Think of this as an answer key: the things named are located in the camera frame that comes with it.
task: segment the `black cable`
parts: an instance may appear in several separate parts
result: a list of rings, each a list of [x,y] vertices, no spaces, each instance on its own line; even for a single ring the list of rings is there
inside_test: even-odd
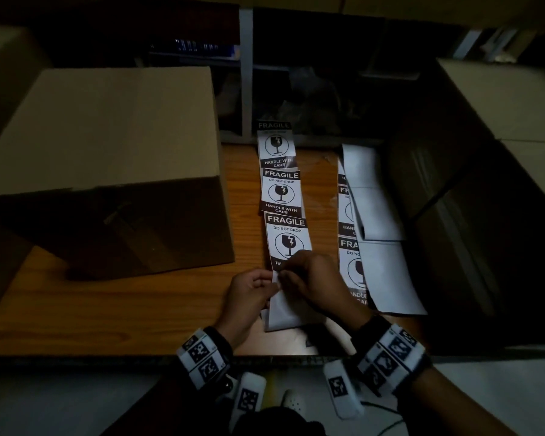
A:
[[[378,409],[382,409],[382,410],[387,410],[387,411],[391,411],[392,413],[396,413],[396,415],[399,415],[400,412],[397,411],[397,410],[394,410],[394,409],[391,409],[389,407],[385,407],[383,405],[379,405],[379,404],[374,404],[373,402],[368,402],[368,401],[361,401],[362,405],[366,405],[368,407],[376,407]]]
[[[382,431],[378,433],[378,436],[383,436],[388,430],[391,430],[396,425],[400,425],[402,422],[404,422],[403,419],[400,419],[399,421],[395,421],[392,425],[388,425],[385,427]]]

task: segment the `hand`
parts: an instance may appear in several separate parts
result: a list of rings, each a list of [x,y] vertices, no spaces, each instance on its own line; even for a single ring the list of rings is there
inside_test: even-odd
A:
[[[271,283],[272,277],[272,271],[253,269],[238,274],[230,283],[222,314],[214,328],[233,349],[246,341],[267,300],[278,292],[278,285]]]
[[[370,309],[357,301],[328,255],[299,250],[286,261],[278,274],[285,289],[296,289],[317,310],[350,332],[358,330],[371,318]]]

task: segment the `wood grain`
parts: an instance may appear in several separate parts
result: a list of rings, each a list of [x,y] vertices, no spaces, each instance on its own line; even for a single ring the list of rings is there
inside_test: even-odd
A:
[[[217,317],[230,279],[264,267],[254,146],[225,145],[236,262],[110,281],[72,281],[66,264],[35,247],[0,302],[0,355],[171,355]],[[297,150],[314,250],[337,256],[336,156]],[[265,334],[255,323],[239,355],[307,355],[300,330]]]

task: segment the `person's left hand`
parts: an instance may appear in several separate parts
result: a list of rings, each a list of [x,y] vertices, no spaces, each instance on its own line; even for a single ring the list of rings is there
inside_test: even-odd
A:
[[[222,314],[214,328],[233,349],[245,342],[267,300],[278,292],[272,277],[272,271],[253,269],[238,274],[230,283]]]

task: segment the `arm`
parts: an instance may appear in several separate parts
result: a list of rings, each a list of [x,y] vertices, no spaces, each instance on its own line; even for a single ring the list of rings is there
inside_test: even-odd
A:
[[[279,281],[341,325],[354,337],[354,343],[356,332],[377,315],[349,294],[329,256],[298,251],[285,263]],[[399,390],[399,410],[410,432],[437,428],[457,435],[514,434],[431,365]]]
[[[205,329],[226,358],[232,358],[233,348],[246,340],[266,301],[278,291],[278,286],[271,284],[272,277],[271,271],[255,269],[233,278],[218,321],[213,328]],[[170,372],[103,435],[197,435],[195,423],[202,423],[203,434],[224,434],[228,421],[215,418],[211,412],[218,393],[218,385],[197,391],[177,359]]]

